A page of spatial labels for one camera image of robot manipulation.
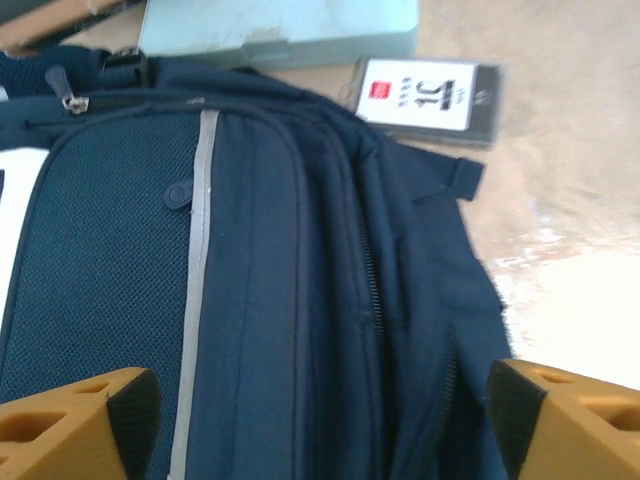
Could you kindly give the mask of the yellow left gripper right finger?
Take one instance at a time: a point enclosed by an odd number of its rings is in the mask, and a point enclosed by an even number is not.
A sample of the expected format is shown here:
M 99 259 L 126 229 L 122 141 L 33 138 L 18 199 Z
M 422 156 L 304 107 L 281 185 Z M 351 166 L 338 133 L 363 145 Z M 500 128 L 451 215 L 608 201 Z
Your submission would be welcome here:
M 522 360 L 493 363 L 491 425 L 510 479 L 639 478 L 639 392 Z

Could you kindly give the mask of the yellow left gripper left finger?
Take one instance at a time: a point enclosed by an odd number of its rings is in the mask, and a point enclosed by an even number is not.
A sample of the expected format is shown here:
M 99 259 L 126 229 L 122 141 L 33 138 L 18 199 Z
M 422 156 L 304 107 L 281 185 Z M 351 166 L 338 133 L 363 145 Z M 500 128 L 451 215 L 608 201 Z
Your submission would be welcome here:
M 156 374 L 127 367 L 1 405 L 3 479 L 143 479 L 161 419 Z

